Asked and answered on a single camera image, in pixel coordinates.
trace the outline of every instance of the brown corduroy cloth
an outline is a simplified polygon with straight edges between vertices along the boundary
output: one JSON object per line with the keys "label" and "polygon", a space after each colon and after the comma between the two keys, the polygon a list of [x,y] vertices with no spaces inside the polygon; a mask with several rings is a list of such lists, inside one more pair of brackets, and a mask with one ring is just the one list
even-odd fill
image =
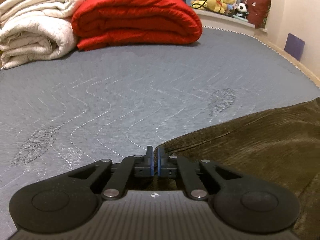
{"label": "brown corduroy cloth", "polygon": [[320,97],[207,127],[162,145],[167,154],[215,160],[289,189],[301,203],[294,232],[303,240],[320,236]]}

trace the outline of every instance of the logo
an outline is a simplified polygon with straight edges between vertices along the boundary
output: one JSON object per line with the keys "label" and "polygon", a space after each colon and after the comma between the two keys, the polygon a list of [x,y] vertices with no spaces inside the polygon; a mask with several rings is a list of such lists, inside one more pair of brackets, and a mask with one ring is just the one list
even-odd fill
{"label": "logo", "polygon": [[160,195],[158,193],[154,192],[154,193],[151,193],[150,196],[153,198],[156,198],[156,197],[159,197]]}

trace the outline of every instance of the cream wall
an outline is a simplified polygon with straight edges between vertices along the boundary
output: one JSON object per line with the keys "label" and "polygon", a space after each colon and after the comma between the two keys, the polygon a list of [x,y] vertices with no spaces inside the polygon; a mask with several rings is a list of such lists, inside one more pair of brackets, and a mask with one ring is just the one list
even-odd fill
{"label": "cream wall", "polygon": [[306,42],[301,63],[320,78],[320,0],[272,0],[268,39],[284,49],[288,33]]}

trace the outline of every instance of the folded red comforter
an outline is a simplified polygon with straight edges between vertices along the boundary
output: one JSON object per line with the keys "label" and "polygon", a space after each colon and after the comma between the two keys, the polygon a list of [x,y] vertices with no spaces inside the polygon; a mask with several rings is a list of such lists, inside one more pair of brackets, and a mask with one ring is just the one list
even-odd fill
{"label": "folded red comforter", "polygon": [[72,17],[80,50],[129,43],[189,44],[202,34],[182,0],[86,0]]}

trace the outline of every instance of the folded white quilt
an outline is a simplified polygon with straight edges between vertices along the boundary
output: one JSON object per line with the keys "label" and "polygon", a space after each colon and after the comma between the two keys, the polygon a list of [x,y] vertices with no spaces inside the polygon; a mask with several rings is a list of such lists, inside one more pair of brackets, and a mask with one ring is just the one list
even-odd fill
{"label": "folded white quilt", "polygon": [[35,16],[8,22],[0,30],[2,66],[8,69],[29,61],[56,59],[74,49],[77,42],[65,19]]}
{"label": "folded white quilt", "polygon": [[84,0],[6,0],[0,5],[1,26],[13,19],[23,18],[28,12],[33,12],[33,16],[71,17],[83,2]]}

